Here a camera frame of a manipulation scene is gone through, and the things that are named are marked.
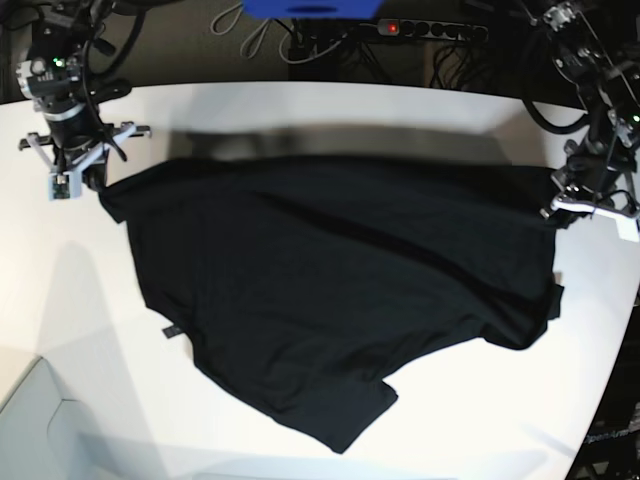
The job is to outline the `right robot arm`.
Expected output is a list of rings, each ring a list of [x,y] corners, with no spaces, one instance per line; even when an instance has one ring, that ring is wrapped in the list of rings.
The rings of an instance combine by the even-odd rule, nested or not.
[[[50,199],[103,190],[110,153],[125,160],[126,140],[150,136],[148,126],[106,123],[99,114],[101,104],[132,90],[116,73],[145,19],[145,8],[129,1],[56,1],[37,21],[16,80],[49,132],[29,133],[19,147],[34,150],[48,167]]]

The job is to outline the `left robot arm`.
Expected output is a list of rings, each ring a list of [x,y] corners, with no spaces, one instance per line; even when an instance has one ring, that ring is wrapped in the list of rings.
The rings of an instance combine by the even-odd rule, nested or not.
[[[620,239],[639,240],[639,46],[598,35],[589,15],[594,1],[521,1],[533,32],[521,57],[522,101],[534,122],[548,133],[570,136],[565,164],[551,175],[557,193],[544,218],[566,223],[599,216],[615,222]],[[543,48],[559,75],[571,83],[583,108],[573,123],[557,125],[535,106],[529,83]]]

